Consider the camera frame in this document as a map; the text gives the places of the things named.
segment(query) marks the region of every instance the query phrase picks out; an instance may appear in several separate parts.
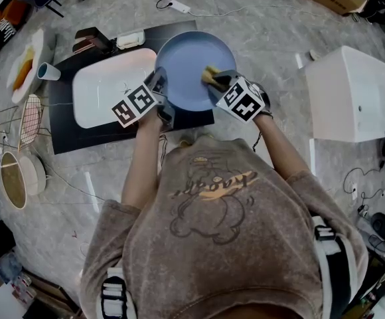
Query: brown sweatshirt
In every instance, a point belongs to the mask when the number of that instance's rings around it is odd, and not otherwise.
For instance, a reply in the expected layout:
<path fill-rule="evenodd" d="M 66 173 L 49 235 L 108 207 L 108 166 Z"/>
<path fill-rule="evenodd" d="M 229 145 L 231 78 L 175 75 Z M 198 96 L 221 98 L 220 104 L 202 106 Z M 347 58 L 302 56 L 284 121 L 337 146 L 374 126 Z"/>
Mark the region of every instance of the brown sweatshirt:
<path fill-rule="evenodd" d="M 322 315 L 309 211 L 349 238 L 358 286 L 368 255 L 352 223 L 308 171 L 284 181 L 243 140 L 201 137 L 165 158 L 153 204 L 106 201 L 86 257 L 89 319 L 106 271 L 122 266 L 139 319 L 205 319 L 241 304 Z"/>

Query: marble floor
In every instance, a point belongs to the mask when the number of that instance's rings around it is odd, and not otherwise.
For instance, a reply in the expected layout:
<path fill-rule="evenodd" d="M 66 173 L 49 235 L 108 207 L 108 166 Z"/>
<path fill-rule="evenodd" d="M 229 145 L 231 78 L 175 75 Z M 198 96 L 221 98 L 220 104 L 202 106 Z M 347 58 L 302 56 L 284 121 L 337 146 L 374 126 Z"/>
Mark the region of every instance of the marble floor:
<path fill-rule="evenodd" d="M 134 29 L 196 19 L 198 29 L 212 33 L 232 49 L 238 70 L 250 80 L 260 82 L 269 93 L 275 120 L 300 154 L 311 164 L 309 140 L 312 119 L 309 94 L 297 57 L 305 58 L 313 49 L 323 56 L 341 45 L 354 47 L 385 62 L 385 36 L 364 20 L 354 22 L 342 18 L 310 0 L 179 0 L 196 15 L 221 14 L 246 5 L 249 7 L 225 17 L 193 17 L 174 10 L 157 10 L 157 0 L 60 0 L 57 7 L 65 18 L 49 10 L 34 13 L 29 22 L 0 52 L 0 110 L 12 106 L 5 89 L 9 69 L 24 49 L 26 39 L 39 27 L 49 27 L 57 34 L 54 62 L 72 55 L 74 34 L 96 26 L 109 38 Z M 44 86 L 37 92 L 43 95 Z M 215 125 L 208 131 L 228 140 L 244 138 L 252 145 L 258 131 L 253 125 L 242 125 L 220 110 L 215 110 Z M 49 126 L 45 111 L 43 126 Z M 18 124 L 12 124 L 7 136 L 17 143 Z M 167 135 L 168 150 L 176 146 L 180 132 Z M 353 201 L 343 193 L 343 179 L 352 167 L 364 170 L 378 167 L 379 141 L 346 144 L 315 140 L 315 168 L 324 188 L 339 202 L 342 209 L 357 220 L 360 198 Z M 55 156 L 50 138 L 40 137 L 30 147 L 46 164 L 46 189 L 31 197 L 19 211 L 6 201 L 0 181 L 0 219 L 14 233 L 17 256 L 33 272 L 63 286 L 77 300 L 78 282 L 101 202 L 68 187 L 49 168 L 71 185 L 94 192 L 103 199 L 119 199 L 133 153 L 133 140 L 86 148 Z M 263 142 L 257 153 L 268 160 Z M 385 188 L 382 173 L 360 177 L 362 190 L 370 195 Z M 385 211 L 385 196 L 368 201 L 370 212 Z"/>

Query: black countertop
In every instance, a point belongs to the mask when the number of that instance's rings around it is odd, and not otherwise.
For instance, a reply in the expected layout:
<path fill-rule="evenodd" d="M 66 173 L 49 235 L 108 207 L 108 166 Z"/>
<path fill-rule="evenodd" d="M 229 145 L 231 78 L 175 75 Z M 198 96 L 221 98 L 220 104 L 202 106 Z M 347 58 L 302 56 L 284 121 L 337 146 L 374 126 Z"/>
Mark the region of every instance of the black countertop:
<path fill-rule="evenodd" d="M 61 78 L 57 81 L 49 81 L 47 84 L 54 154 L 62 154 L 99 144 L 127 140 L 134 138 L 136 135 L 136 126 L 123 129 L 118 122 L 89 129 L 81 128 L 76 123 L 72 105 L 72 81 L 80 69 L 112 56 L 140 48 L 152 49 L 158 53 L 171 37 L 179 33 L 195 30 L 197 30 L 195 21 L 153 27 L 144 30 L 145 43 L 140 47 L 133 47 L 123 51 L 117 49 L 112 54 L 102 54 L 100 50 L 93 47 L 55 65 L 61 71 Z M 174 130 L 195 128 L 214 123 L 212 110 L 191 112 L 176 107 L 175 110 Z"/>

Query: white sink basin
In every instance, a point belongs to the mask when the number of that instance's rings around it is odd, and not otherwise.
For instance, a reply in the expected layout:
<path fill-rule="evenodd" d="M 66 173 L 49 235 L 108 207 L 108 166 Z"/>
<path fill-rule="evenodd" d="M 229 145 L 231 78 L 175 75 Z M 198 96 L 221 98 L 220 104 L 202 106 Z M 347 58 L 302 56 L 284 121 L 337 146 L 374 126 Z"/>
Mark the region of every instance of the white sink basin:
<path fill-rule="evenodd" d="M 385 63 L 343 46 L 305 71 L 315 138 L 363 142 L 385 137 Z"/>
<path fill-rule="evenodd" d="M 137 88 L 154 71 L 157 55 L 139 49 L 113 56 L 79 70 L 74 76 L 73 109 L 79 126 L 88 129 L 112 122 L 112 108 L 128 89 Z"/>

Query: person's left hand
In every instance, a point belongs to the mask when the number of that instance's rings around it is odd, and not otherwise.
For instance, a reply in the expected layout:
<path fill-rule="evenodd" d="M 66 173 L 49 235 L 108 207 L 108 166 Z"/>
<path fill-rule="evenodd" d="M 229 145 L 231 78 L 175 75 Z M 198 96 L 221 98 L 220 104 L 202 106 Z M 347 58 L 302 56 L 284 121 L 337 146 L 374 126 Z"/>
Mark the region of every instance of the person's left hand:
<path fill-rule="evenodd" d="M 148 129 L 151 131 L 160 132 L 163 122 L 157 115 L 157 107 L 155 106 L 144 115 L 139 121 L 139 129 Z"/>

